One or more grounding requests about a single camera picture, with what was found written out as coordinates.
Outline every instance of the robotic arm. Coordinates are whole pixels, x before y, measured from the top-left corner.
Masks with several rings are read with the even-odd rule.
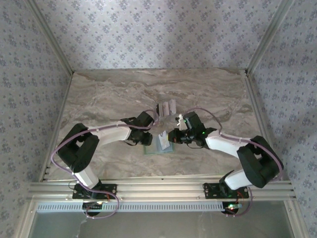
[[[135,129],[129,125],[147,127],[153,122],[154,120],[149,114],[141,112],[137,118],[125,118],[117,123],[107,125],[109,127],[107,130],[97,130],[77,137],[61,147],[57,154],[86,187],[100,190],[101,181],[89,165],[97,146],[120,140],[149,146],[152,142],[152,135],[146,132],[149,129]],[[78,123],[62,142],[92,128],[94,127],[86,127],[82,123]]]
[[[169,141],[178,144],[195,142],[202,148],[219,150],[240,160],[243,169],[230,171],[219,181],[219,189],[224,197],[228,197],[229,194],[232,194],[232,191],[241,187],[254,185],[263,188],[278,175],[280,172],[279,166],[283,169],[282,162],[261,136],[250,139],[220,134],[215,128],[205,128],[195,112],[179,115],[176,119],[179,122],[179,128],[175,128],[168,134]],[[102,190],[102,183],[90,167],[90,161],[97,146],[120,140],[149,146],[152,142],[152,135],[146,131],[149,130],[148,126],[153,122],[153,118],[146,112],[142,112],[137,118],[121,119],[117,123],[105,126],[107,130],[96,130],[76,137],[62,146],[57,154],[85,187],[100,191]],[[80,132],[92,128],[78,123],[61,143]],[[280,165],[276,163],[276,159],[274,160],[267,152],[252,143],[264,147],[273,154]],[[91,198],[95,198],[98,194],[86,192]]]
[[[176,118],[179,128],[168,134],[168,140],[178,144],[195,142],[198,146],[219,150],[238,158],[242,170],[230,171],[220,181],[219,187],[224,195],[241,187],[254,185],[263,188],[279,173],[278,164],[262,149],[245,141],[255,142],[271,152],[284,168],[281,160],[274,153],[267,141],[261,137],[240,138],[220,134],[215,128],[205,128],[195,112],[187,113]]]

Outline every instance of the patterned wallpaper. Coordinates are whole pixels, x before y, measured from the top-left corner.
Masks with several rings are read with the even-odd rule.
[[[247,67],[280,0],[36,0],[74,71]]]
[[[36,181],[68,77],[21,0],[0,4],[0,237],[13,236]]]
[[[317,237],[317,2],[297,0],[255,72],[311,237]]]

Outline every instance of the black mounting bracket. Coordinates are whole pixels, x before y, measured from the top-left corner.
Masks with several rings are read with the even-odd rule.
[[[205,199],[220,199],[220,198],[232,198],[232,199],[241,199],[242,197],[239,196],[238,192],[241,193],[243,198],[249,198],[249,192],[247,187],[241,187],[237,190],[231,190],[228,192],[227,195],[225,195],[220,190],[220,184],[219,183],[204,183],[203,184],[204,193],[205,193]]]
[[[94,217],[100,213],[94,210],[101,210],[102,208],[103,208],[103,205],[98,204],[97,202],[84,202],[82,206],[84,213],[86,213],[87,215],[91,217]]]
[[[117,194],[117,185],[116,184],[100,184],[100,191],[111,192]],[[80,184],[76,184],[73,191],[73,199],[97,199],[97,200],[108,200],[108,197],[104,193],[92,193],[84,189]],[[109,195],[109,199],[115,199],[113,196]]]

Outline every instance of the marble surface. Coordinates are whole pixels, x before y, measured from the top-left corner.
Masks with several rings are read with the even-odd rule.
[[[78,122],[98,126],[136,117],[158,102],[176,99],[177,112],[200,106],[215,113],[224,132],[252,137],[259,127],[237,69],[97,70],[75,73],[63,112],[58,143]],[[218,128],[207,113],[197,111],[205,126]],[[175,116],[164,118],[152,134],[176,127]],[[224,174],[239,160],[219,151],[176,145],[175,152],[144,155],[143,146],[122,141],[97,148],[92,167],[99,178]],[[51,166],[49,180],[70,179]]]

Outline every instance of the purple cable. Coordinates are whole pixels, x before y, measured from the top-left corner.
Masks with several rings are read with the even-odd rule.
[[[58,168],[66,171],[67,173],[71,174],[77,181],[78,183],[83,186],[83,188],[85,188],[86,190],[90,191],[90,192],[97,192],[97,193],[104,193],[104,194],[108,194],[112,197],[115,198],[115,200],[117,201],[117,206],[116,206],[116,209],[109,215],[107,216],[102,216],[102,217],[92,217],[92,216],[89,216],[88,215],[88,209],[86,210],[86,216],[88,218],[92,218],[92,219],[102,219],[102,218],[107,218],[107,217],[110,217],[112,215],[114,215],[118,209],[119,209],[119,199],[118,197],[113,194],[112,192],[107,192],[107,191],[99,191],[99,190],[94,190],[94,189],[91,189],[91,188],[88,188],[87,186],[85,186],[75,175],[74,173],[70,170],[70,169],[67,169],[61,165],[59,165],[55,160],[54,160],[54,154],[57,153],[61,147],[63,147],[64,145],[66,145],[68,142],[72,141],[73,139],[77,138],[78,136],[81,136],[81,135],[84,135],[86,133],[89,133],[89,132],[95,132],[95,131],[98,131],[98,130],[105,130],[105,129],[109,129],[109,128],[114,128],[114,127],[132,127],[132,128],[136,128],[136,129],[151,129],[152,127],[156,126],[156,123],[157,121],[159,120],[159,116],[158,114],[154,111],[154,110],[146,110],[146,112],[153,112],[154,114],[154,117],[155,117],[155,120],[154,120],[154,123],[150,126],[135,126],[135,125],[128,125],[128,124],[118,124],[118,125],[105,125],[105,126],[101,126],[101,127],[98,127],[98,128],[94,128],[94,129],[88,129],[88,130],[85,130],[85,131],[82,131],[78,134],[75,134],[73,135],[72,137],[68,138],[67,140],[65,140],[64,142],[62,142],[59,146],[57,146],[53,152],[51,153],[51,162],[57,166]]]

